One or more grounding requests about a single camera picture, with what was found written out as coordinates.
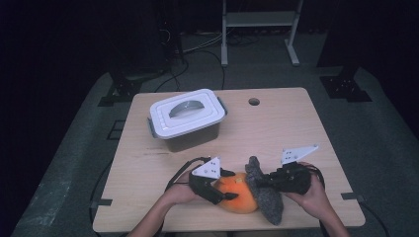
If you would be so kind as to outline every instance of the gray plush toy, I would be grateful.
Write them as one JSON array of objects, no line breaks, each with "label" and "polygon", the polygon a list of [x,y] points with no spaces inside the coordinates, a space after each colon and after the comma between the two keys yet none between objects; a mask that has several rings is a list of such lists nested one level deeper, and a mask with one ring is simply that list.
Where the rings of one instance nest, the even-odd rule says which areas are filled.
[{"label": "gray plush toy", "polygon": [[284,210],[282,195],[271,187],[258,186],[258,181],[263,180],[264,174],[256,156],[249,158],[249,164],[245,165],[245,170],[247,173],[246,182],[262,214],[272,224],[279,225]]}]

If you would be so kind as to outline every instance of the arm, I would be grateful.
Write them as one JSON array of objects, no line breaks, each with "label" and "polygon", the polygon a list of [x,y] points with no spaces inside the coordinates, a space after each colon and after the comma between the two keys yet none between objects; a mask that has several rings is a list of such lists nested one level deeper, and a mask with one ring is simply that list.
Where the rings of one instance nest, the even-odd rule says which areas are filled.
[{"label": "arm", "polygon": [[331,237],[350,236],[315,175],[311,175],[311,187],[305,195],[294,193],[285,195],[298,203],[308,214],[319,219]]},{"label": "arm", "polygon": [[188,184],[185,184],[188,183],[188,180],[189,172],[186,172],[179,178],[178,184],[175,183],[157,200],[154,206],[148,210],[142,220],[127,236],[153,236],[160,228],[164,217],[172,206],[198,198]]}]

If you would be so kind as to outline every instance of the hole in table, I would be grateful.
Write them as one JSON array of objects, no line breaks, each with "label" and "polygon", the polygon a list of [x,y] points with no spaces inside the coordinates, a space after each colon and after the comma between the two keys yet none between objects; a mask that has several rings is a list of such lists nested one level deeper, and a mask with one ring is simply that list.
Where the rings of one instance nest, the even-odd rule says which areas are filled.
[{"label": "hole in table", "polygon": [[259,106],[259,104],[261,104],[261,102],[256,98],[250,98],[249,99],[249,104],[251,106]]}]

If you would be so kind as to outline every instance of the container handle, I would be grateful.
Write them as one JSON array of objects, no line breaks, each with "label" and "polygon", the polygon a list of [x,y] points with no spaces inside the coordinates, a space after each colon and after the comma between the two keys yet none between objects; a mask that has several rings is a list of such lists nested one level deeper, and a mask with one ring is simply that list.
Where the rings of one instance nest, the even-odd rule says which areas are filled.
[{"label": "container handle", "polygon": [[186,101],[182,102],[181,104],[175,106],[169,113],[170,119],[176,117],[180,112],[184,110],[198,110],[204,107],[203,103],[200,101]]},{"label": "container handle", "polygon": [[150,129],[150,133],[151,133],[151,135],[152,135],[154,138],[157,138],[157,134],[156,134],[156,131],[155,131],[155,129],[154,129],[154,126],[153,126],[153,122],[152,122],[152,120],[151,120],[150,118],[147,118],[147,121],[148,121],[148,128]]},{"label": "container handle", "polygon": [[217,99],[218,99],[219,103],[221,104],[222,108],[224,109],[225,114],[227,115],[228,114],[228,109],[225,106],[225,103],[222,101],[222,99],[220,97],[217,97]]}]

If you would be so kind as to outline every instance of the person's left hand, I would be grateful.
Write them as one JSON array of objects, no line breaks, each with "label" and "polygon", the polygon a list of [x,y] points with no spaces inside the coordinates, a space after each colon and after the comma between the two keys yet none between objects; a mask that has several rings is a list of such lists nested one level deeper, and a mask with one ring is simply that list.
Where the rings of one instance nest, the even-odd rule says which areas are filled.
[{"label": "person's left hand", "polygon": [[164,193],[166,198],[169,198],[174,204],[186,203],[194,199],[200,199],[189,187],[189,174],[191,171],[183,173],[175,184]]}]

